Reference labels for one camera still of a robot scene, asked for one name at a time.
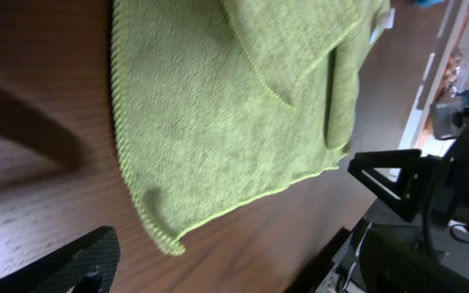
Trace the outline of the green microfibre cloth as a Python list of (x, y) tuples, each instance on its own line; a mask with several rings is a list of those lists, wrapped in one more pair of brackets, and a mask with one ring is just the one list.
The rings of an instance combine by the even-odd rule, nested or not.
[(116, 1), (116, 149), (167, 255), (207, 222), (335, 169), (388, 1)]

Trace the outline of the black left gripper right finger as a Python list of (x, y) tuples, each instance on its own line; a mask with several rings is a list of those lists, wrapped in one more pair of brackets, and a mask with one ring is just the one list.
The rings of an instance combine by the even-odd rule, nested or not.
[(361, 245), (359, 266), (368, 292), (469, 293), (469, 279), (415, 248), (414, 227), (372, 227)]

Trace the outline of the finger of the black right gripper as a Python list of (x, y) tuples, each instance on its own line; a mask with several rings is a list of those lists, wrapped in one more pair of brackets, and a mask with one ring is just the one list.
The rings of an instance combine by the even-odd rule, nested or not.
[(411, 222), (423, 201), (426, 181), (421, 151), (357, 153), (348, 172), (404, 221)]

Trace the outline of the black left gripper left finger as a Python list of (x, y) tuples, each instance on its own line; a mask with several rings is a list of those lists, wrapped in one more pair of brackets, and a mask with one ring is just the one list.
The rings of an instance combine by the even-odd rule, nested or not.
[(101, 226), (0, 278), (0, 292), (108, 293), (120, 258), (116, 230)]

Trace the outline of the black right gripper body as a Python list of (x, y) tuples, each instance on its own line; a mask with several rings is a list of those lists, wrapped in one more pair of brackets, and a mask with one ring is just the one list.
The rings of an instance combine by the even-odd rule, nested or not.
[(417, 150), (413, 199), (422, 215), (423, 234), (431, 227), (444, 229), (450, 221), (463, 223), (469, 232), (469, 119), (444, 156), (422, 156)]

